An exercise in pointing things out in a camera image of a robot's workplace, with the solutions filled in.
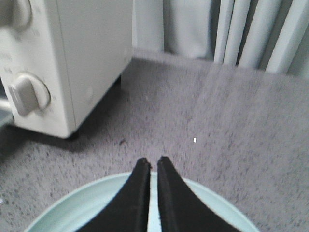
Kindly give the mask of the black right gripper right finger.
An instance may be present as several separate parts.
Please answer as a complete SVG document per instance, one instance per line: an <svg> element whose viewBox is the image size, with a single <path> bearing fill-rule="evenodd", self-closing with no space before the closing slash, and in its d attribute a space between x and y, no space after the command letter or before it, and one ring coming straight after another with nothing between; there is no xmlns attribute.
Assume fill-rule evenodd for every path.
<svg viewBox="0 0 309 232"><path fill-rule="evenodd" d="M168 157L157 162L157 192L164 232L237 232L187 186Z"/></svg>

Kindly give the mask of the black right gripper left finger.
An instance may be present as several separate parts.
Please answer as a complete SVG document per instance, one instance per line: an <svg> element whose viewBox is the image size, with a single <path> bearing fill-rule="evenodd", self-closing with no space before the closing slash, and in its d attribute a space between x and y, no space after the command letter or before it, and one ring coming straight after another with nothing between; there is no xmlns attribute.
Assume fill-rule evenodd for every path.
<svg viewBox="0 0 309 232"><path fill-rule="evenodd" d="M79 232L145 232L150 205L151 165L138 159L130 177L115 197Z"/></svg>

